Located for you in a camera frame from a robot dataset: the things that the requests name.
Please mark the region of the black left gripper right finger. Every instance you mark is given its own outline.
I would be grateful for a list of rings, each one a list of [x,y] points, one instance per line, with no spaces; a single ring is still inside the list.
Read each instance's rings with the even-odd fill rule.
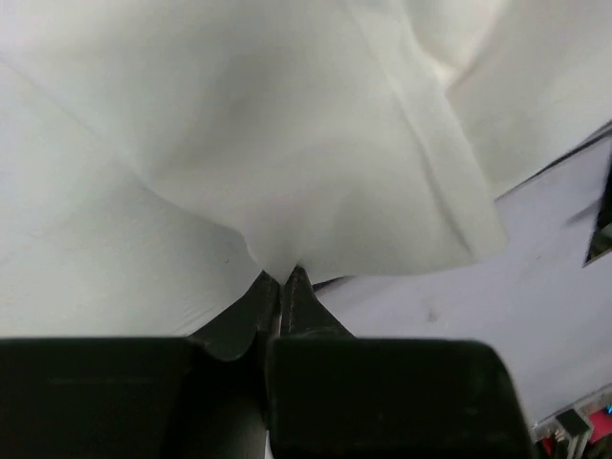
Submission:
[[[354,337],[301,268],[281,288],[276,312],[267,355],[273,456],[382,457],[382,344]]]

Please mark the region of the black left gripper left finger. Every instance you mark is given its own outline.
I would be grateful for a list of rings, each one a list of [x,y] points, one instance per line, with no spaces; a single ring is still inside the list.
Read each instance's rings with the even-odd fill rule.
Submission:
[[[189,337],[194,354],[184,397],[185,458],[265,456],[264,358],[278,293],[278,284],[261,273]]]

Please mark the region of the white t shirt robot print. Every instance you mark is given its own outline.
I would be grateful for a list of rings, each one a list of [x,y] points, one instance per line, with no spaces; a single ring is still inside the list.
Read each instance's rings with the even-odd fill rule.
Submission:
[[[494,200],[610,117],[607,1],[5,1],[1,333],[481,261]]]

